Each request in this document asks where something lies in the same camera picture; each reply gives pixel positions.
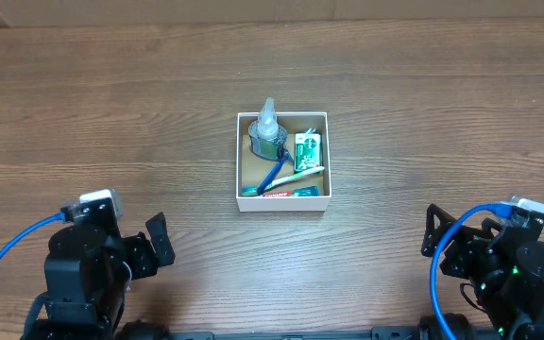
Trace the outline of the green toothbrush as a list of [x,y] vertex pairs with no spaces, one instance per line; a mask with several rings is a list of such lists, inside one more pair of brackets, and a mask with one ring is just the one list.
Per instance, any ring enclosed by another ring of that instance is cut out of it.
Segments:
[[243,196],[261,196],[265,192],[276,188],[278,186],[282,186],[284,184],[288,184],[300,179],[305,179],[306,177],[309,177],[311,175],[317,175],[322,172],[324,172],[326,168],[324,166],[317,166],[314,168],[306,169],[301,172],[297,172],[293,175],[282,177],[282,178],[271,178],[267,177],[263,180],[263,182],[259,186],[246,186],[242,188],[242,195]]

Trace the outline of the teal white small tube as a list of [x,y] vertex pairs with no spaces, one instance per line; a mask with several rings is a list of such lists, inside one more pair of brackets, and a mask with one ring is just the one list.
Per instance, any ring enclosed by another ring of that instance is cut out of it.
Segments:
[[319,196],[319,191],[317,186],[308,186],[308,187],[297,188],[297,189],[288,190],[288,191],[262,194],[262,197],[287,197],[287,196]]

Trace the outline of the blue disposable razor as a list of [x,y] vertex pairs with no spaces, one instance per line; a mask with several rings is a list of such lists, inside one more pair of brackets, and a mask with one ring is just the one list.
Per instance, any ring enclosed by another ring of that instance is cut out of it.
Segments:
[[290,152],[287,149],[284,149],[278,163],[273,167],[273,169],[268,173],[268,175],[264,178],[260,186],[257,188],[256,194],[258,196],[261,196],[266,191],[266,187],[273,182],[273,180],[276,178],[276,176],[281,171],[282,167],[284,166],[286,162],[293,163],[294,161]]

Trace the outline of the clear purple liquid bottle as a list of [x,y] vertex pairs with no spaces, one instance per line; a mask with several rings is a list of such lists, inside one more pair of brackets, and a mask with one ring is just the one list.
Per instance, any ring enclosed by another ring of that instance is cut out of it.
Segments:
[[256,156],[269,161],[277,161],[283,156],[288,133],[278,122],[273,98],[266,99],[257,119],[250,123],[248,135],[251,151]]

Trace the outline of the green white small packet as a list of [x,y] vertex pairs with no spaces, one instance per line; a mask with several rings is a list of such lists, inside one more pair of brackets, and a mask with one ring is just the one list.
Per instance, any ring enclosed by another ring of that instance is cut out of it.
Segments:
[[294,169],[296,172],[315,168],[322,164],[321,135],[314,128],[295,135]]

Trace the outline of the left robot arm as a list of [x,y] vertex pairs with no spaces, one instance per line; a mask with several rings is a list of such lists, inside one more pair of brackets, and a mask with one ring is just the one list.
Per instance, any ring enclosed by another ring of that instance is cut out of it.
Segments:
[[25,320],[24,339],[112,339],[133,281],[152,277],[175,261],[162,212],[147,232],[124,237],[113,212],[90,212],[49,241],[47,290]]

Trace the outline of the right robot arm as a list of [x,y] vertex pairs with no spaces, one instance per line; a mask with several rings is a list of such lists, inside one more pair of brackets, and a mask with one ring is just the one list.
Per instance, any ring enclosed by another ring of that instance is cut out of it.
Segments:
[[[544,339],[544,204],[514,196],[476,206],[455,218],[432,204],[421,253],[432,260],[433,316],[420,321],[422,339]],[[461,314],[446,314],[437,277],[472,287],[470,305],[492,324],[478,331]]]

